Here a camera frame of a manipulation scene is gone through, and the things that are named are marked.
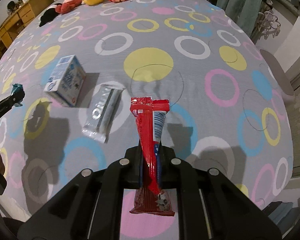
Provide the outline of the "blue foil wrapper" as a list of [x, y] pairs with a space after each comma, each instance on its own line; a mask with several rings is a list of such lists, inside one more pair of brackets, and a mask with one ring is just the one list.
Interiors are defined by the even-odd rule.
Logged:
[[12, 101], [13, 105], [15, 107], [21, 107], [22, 106], [22, 101], [25, 97], [25, 92], [23, 89], [23, 85], [19, 83], [13, 84], [13, 88], [11, 91], [11, 96], [12, 96]]

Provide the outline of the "black plush toy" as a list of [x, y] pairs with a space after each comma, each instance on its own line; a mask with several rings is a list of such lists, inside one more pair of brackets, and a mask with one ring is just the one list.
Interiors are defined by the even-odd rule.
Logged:
[[59, 15], [59, 13], [56, 11], [56, 8], [59, 5], [62, 5], [62, 4], [55, 3], [46, 9], [46, 11], [40, 17], [39, 27], [42, 27], [42, 26], [46, 25], [47, 23], [53, 21]]

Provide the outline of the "blue white milk carton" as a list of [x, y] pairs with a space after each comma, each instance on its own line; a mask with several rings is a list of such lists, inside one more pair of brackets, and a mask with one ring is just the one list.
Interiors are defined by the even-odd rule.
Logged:
[[44, 92], [58, 103], [75, 107], [86, 72], [75, 55], [60, 58], [44, 87]]

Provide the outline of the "silver white snack wrapper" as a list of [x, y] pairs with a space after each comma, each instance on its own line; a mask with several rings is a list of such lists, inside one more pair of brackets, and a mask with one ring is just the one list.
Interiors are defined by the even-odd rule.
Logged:
[[106, 142], [108, 126], [123, 91], [122, 85], [108, 83], [100, 85], [99, 91], [91, 99], [87, 119], [82, 128], [85, 136], [101, 143]]

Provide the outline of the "yellow wooden desk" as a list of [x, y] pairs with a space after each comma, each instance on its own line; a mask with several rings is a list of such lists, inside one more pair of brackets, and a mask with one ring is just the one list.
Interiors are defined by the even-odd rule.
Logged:
[[8, 48], [21, 31], [54, 0], [28, 0], [0, 26], [0, 40]]

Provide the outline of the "red snack wrapper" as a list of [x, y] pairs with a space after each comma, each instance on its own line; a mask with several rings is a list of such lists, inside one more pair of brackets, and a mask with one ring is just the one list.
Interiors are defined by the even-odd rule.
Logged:
[[170, 102], [167, 99], [134, 97], [131, 98], [130, 111], [135, 116], [143, 156], [142, 186], [136, 190], [130, 213], [174, 216], [169, 194], [161, 187], [160, 144]]

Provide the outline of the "circle patterned grey bedsheet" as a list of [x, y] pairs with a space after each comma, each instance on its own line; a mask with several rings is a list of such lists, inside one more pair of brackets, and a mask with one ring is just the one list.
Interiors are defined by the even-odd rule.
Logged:
[[[82, 170], [104, 170], [141, 147], [134, 97], [167, 99], [160, 146], [194, 168], [220, 170], [263, 213], [287, 185], [293, 143], [283, 91], [221, 8], [207, 0], [128, 0], [80, 5], [43, 27], [39, 22], [22, 30], [0, 60], [0, 101], [15, 83], [25, 92], [22, 106], [0, 119], [0, 202], [24, 215], [0, 215], [0, 239], [18, 239], [20, 227]], [[69, 55], [86, 72], [75, 107], [44, 92]], [[107, 83], [124, 91], [101, 143], [82, 128], [91, 99]], [[130, 213], [138, 189], [124, 190], [119, 239], [179, 239], [176, 190], [162, 189], [174, 216]]]

